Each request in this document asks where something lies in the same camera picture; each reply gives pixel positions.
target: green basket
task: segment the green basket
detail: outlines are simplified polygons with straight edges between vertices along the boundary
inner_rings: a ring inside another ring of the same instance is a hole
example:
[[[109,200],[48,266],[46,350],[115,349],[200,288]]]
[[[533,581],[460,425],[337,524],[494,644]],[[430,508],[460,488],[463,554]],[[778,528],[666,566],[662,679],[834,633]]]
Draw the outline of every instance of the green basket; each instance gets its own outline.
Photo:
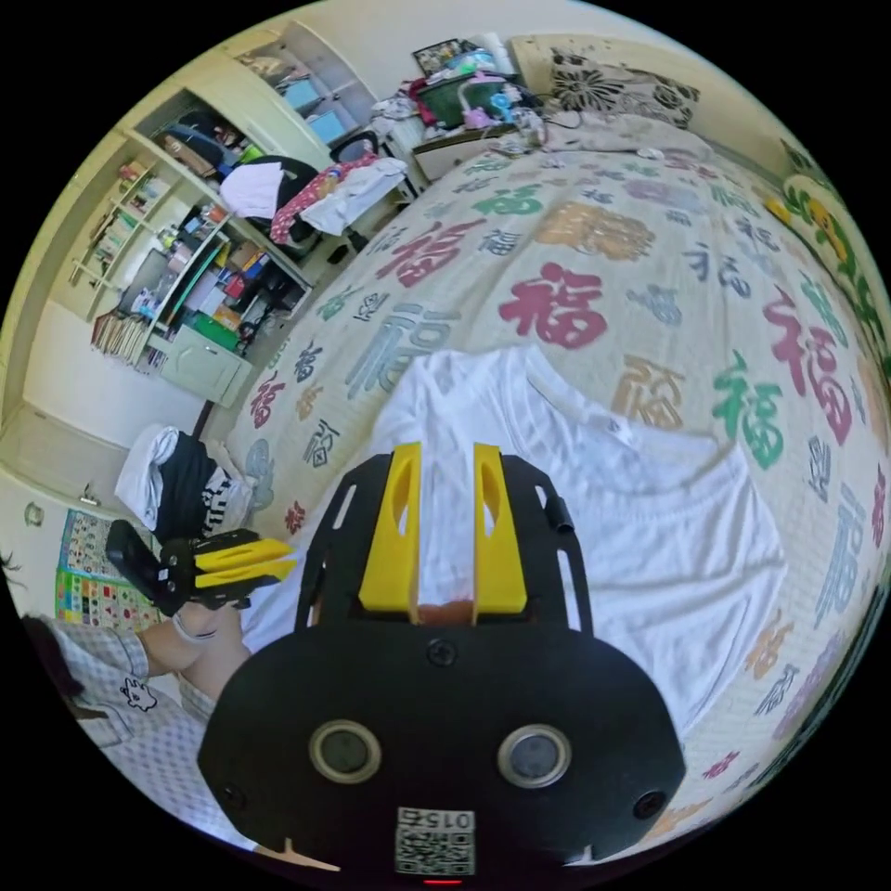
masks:
[[[239,345],[239,335],[236,331],[229,330],[215,318],[204,313],[196,313],[189,321],[189,326],[230,353]]]
[[[263,157],[263,150],[256,146],[248,146],[244,149],[244,154],[239,158],[239,162],[246,164],[248,161],[255,161],[257,158]]]

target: bedspread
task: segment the bedspread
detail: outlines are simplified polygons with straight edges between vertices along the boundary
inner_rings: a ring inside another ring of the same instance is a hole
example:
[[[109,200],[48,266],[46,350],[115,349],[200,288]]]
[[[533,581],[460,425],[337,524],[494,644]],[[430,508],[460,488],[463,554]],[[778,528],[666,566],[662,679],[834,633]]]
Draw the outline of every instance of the bedspread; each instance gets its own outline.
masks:
[[[739,441],[790,572],[744,670],[684,741],[688,777],[643,846],[769,778],[887,578],[888,406],[841,291],[725,159],[493,152],[438,182],[317,301],[227,441],[288,537],[408,363],[537,342],[586,396]]]

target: qr code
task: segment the qr code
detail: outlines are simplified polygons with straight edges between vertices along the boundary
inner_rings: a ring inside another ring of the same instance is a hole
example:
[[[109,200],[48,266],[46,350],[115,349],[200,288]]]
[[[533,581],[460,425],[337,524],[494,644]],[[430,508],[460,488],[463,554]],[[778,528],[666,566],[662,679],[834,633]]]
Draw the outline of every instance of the qr code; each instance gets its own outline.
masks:
[[[400,808],[396,871],[407,875],[473,875],[472,815]]]

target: screw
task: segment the screw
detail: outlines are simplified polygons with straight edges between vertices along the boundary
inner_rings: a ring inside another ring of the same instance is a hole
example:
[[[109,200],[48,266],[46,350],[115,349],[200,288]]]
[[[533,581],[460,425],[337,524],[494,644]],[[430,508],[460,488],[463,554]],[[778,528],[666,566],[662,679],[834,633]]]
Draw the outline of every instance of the screw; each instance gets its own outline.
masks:
[[[454,665],[458,659],[458,648],[448,640],[432,640],[427,647],[427,658],[431,665],[448,668],[450,665]]]
[[[233,807],[235,810],[244,810],[246,801],[244,798],[244,793],[238,786],[233,786],[231,783],[224,786],[223,798],[226,800],[226,803],[230,807]]]
[[[642,795],[634,806],[634,816],[638,820],[650,820],[665,806],[664,792],[648,792]]]

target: hair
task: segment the hair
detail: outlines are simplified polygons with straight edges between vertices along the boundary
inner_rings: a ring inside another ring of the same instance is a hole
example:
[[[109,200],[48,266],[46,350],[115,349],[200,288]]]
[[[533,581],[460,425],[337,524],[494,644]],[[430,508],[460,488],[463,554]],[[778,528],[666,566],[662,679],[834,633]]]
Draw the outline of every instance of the hair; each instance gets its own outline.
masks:
[[[12,554],[8,557],[0,556],[0,563],[3,565],[4,587],[8,588],[8,573],[17,572],[20,567],[13,565]],[[75,696],[80,696],[84,692],[84,685],[71,674],[62,655],[62,648],[58,645],[56,635],[53,634],[49,624],[36,615],[23,615],[21,623],[28,640],[37,652],[37,658],[59,695],[68,702]]]

